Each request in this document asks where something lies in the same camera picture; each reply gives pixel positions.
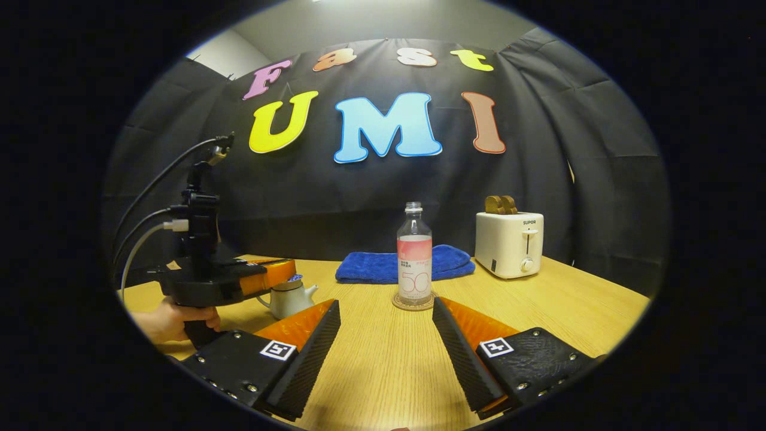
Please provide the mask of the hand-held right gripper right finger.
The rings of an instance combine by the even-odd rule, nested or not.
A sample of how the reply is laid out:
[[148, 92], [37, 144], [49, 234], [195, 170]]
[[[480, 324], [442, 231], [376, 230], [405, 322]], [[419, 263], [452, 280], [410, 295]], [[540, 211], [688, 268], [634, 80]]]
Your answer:
[[444, 297], [435, 299], [432, 320], [481, 419], [547, 399], [605, 358], [590, 357], [542, 327], [516, 330]]

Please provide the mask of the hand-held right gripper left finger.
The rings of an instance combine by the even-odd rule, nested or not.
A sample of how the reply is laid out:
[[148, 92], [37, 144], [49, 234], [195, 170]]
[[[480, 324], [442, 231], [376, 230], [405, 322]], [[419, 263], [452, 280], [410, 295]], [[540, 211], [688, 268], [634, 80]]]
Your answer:
[[238, 403], [293, 422], [303, 415], [340, 327], [339, 301], [331, 299], [256, 333], [229, 331], [180, 366]]

